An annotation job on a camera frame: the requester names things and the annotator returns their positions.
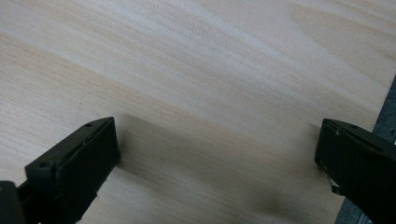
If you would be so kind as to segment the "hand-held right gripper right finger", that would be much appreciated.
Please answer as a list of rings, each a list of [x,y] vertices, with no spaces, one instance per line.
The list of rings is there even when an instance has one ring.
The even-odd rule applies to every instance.
[[[315,163],[374,224],[396,224],[396,145],[335,119],[321,124]]]

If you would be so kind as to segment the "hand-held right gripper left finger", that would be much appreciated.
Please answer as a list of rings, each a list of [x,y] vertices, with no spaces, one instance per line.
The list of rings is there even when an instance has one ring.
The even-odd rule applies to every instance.
[[[115,120],[84,124],[25,166],[18,187],[28,224],[76,224],[120,162]]]

